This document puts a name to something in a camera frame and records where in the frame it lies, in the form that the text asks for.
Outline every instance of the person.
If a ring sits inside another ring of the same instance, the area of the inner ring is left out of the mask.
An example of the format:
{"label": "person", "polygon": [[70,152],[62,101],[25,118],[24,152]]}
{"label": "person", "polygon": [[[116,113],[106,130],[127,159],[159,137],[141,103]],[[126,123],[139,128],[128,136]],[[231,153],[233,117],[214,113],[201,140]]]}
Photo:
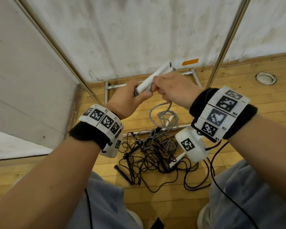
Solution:
{"label": "person", "polygon": [[[203,91],[178,72],[153,81],[153,92],[186,109]],[[120,119],[130,116],[152,95],[133,97],[137,85],[129,81],[105,107]],[[244,160],[216,176],[218,185],[259,228],[286,228],[286,127],[257,114],[228,141]],[[91,173],[99,151],[93,140],[67,138],[2,197],[0,228],[142,228],[125,207],[123,189]],[[203,229],[254,228],[214,183],[199,217]]]}

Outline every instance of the metal bar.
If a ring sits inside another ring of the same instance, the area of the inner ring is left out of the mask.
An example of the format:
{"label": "metal bar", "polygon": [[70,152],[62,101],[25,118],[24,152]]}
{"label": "metal bar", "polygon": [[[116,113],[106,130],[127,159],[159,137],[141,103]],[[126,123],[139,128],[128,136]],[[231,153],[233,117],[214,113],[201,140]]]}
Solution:
{"label": "metal bar", "polygon": [[192,72],[192,74],[193,74],[193,76],[194,76],[194,79],[195,79],[196,84],[198,85],[198,87],[202,88],[201,83],[200,83],[200,81],[199,81],[199,79],[198,79],[198,76],[197,76],[195,70],[194,70],[194,69],[191,69],[191,72]]}
{"label": "metal bar", "polygon": [[225,39],[224,45],[221,48],[218,59],[214,65],[211,76],[210,76],[209,81],[206,85],[206,88],[209,88],[212,85],[212,83],[214,82],[216,74],[220,68],[220,65],[222,64],[222,61],[224,60],[224,58],[226,56],[226,53],[227,53],[227,51],[231,45],[231,42],[232,42],[232,40],[236,34],[236,31],[240,25],[240,22],[242,21],[242,18],[243,18],[244,14],[247,10],[247,7],[248,7],[250,1],[251,0],[241,0],[240,1],[239,7],[238,7],[237,12],[235,14],[235,17],[233,19],[233,22],[230,26],[230,29],[229,29],[228,35]]}
{"label": "metal bar", "polygon": [[108,81],[105,82],[105,99],[104,99],[104,105],[107,104],[108,101]]}
{"label": "metal bar", "polygon": [[[191,75],[192,72],[191,72],[191,71],[187,71],[187,72],[184,72],[184,73],[181,73],[181,74],[182,74],[182,75]],[[125,86],[126,84],[127,84],[127,83],[125,83],[125,84],[110,85],[110,86],[108,86],[108,89],[110,90],[110,89],[115,89],[115,88],[123,87],[123,86]]]}
{"label": "metal bar", "polygon": [[[176,129],[183,129],[183,128],[186,128],[188,126],[191,126],[191,124],[188,124],[188,125],[181,125],[181,126],[178,126],[178,127],[172,127],[171,130],[176,130]],[[137,135],[143,135],[143,134],[150,134],[152,132],[152,130],[147,130],[147,131],[140,131],[140,132],[134,132],[133,134],[137,134]]]}
{"label": "metal bar", "polygon": [[63,50],[58,46],[57,42],[53,39],[52,35],[48,32],[46,27],[42,24],[40,19],[34,13],[32,8],[26,2],[26,0],[13,0],[16,5],[21,9],[21,11],[25,14],[25,16],[30,20],[30,22],[35,26],[35,28],[39,31],[39,33],[43,36],[43,38],[49,43],[52,49],[56,52],[56,54],[61,58],[64,64],[70,69],[72,74],[77,78],[80,84],[85,88],[88,94],[99,104],[102,105],[102,102],[99,100],[97,95],[88,87],[88,83],[84,80],[84,78],[80,75],[78,70],[74,67],[68,57],[65,55]]}

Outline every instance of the wooden floor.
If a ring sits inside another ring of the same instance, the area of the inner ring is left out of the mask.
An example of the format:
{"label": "wooden floor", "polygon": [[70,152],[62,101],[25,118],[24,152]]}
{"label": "wooden floor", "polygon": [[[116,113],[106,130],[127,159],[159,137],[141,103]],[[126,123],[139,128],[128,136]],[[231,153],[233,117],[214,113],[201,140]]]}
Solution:
{"label": "wooden floor", "polygon": [[[274,74],[278,79],[277,83],[271,86],[259,84],[255,81],[255,75],[259,72]],[[202,86],[206,85],[210,73],[211,70],[197,72]],[[286,126],[286,58],[221,68],[213,87],[221,88],[222,86],[233,88],[249,97],[252,100],[251,103],[258,107],[261,115]],[[94,92],[101,100],[104,99],[103,87],[94,88]],[[148,117],[149,111],[162,102],[161,96],[155,93],[153,97],[141,104],[131,117],[123,120],[123,133],[154,128]],[[81,100],[79,116],[93,103],[92,98],[85,92]],[[191,115],[185,109],[173,105],[171,110],[179,115],[180,124],[192,121]],[[207,146],[212,145],[207,140],[205,142]],[[216,149],[210,151],[210,158],[216,151]],[[130,186],[113,168],[121,158],[122,154],[120,153],[113,159],[99,156],[93,170],[106,181],[125,188],[124,200],[126,207],[140,216],[145,228],[150,228],[157,217],[165,223],[165,228],[182,227],[184,229],[193,229],[197,227],[198,213],[208,202],[208,189],[199,191],[185,190],[183,187],[183,174],[179,175],[175,183],[163,186],[155,194],[149,192],[144,184],[140,187]],[[0,198],[10,189],[13,183],[42,159],[43,157],[0,161]],[[215,158],[216,173],[219,174],[240,159],[242,157],[232,146],[226,146]],[[203,180],[206,168],[203,164],[200,167],[188,176],[187,182],[189,184],[194,185]],[[175,175],[175,173],[149,172],[144,175],[144,178],[152,189],[157,189],[161,183],[174,180]]]}

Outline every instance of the wooden baseboard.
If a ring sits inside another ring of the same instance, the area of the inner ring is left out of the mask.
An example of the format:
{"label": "wooden baseboard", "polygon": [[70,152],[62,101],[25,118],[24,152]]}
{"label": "wooden baseboard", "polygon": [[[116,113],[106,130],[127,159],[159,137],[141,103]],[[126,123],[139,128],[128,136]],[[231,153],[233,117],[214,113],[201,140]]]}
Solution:
{"label": "wooden baseboard", "polygon": [[76,124],[78,111],[80,109],[80,100],[82,99],[82,94],[83,94],[83,89],[81,88],[80,85],[77,85],[75,93],[74,93],[73,104],[72,104],[72,108],[71,108],[71,111],[70,111],[69,124],[68,124],[68,127],[67,127],[65,138],[67,138],[69,136],[68,132]]}
{"label": "wooden baseboard", "polygon": [[[236,65],[242,65],[242,64],[247,64],[247,63],[256,63],[256,62],[264,62],[264,61],[269,61],[269,60],[275,60],[275,59],[282,59],[286,58],[286,53],[282,54],[275,54],[275,55],[268,55],[268,56],[261,56],[261,57],[255,57],[255,58],[248,58],[248,59],[240,59],[240,60],[235,60],[235,61],[229,61],[229,62],[223,62],[221,64],[221,67],[229,67],[229,66],[236,66]],[[209,69],[214,68],[214,64],[210,65],[205,65],[205,66],[198,66],[198,67],[193,67],[196,71],[205,71]],[[178,72],[183,73],[190,71],[191,68],[187,69],[179,69]],[[118,78],[118,79],[113,79],[113,80],[107,80],[109,84],[122,84],[126,83],[132,78],[136,79],[146,79],[150,74],[144,74],[144,75],[137,75],[137,76],[132,76],[132,77],[125,77],[125,78]],[[90,88],[95,88],[95,87],[102,87],[105,86],[106,81],[100,81],[100,82],[93,82],[93,83],[88,83],[88,86]]]}

